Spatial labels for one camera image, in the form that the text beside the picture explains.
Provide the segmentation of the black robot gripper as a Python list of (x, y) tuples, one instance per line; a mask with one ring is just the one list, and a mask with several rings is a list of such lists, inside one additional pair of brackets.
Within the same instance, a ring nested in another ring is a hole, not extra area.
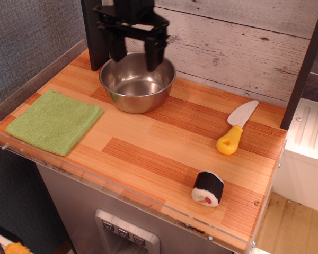
[(119, 62), (126, 54), (125, 37), (145, 41), (146, 64), (154, 71), (164, 58), (169, 21), (154, 11), (154, 1), (113, 1), (98, 4), (98, 28), (111, 58)]

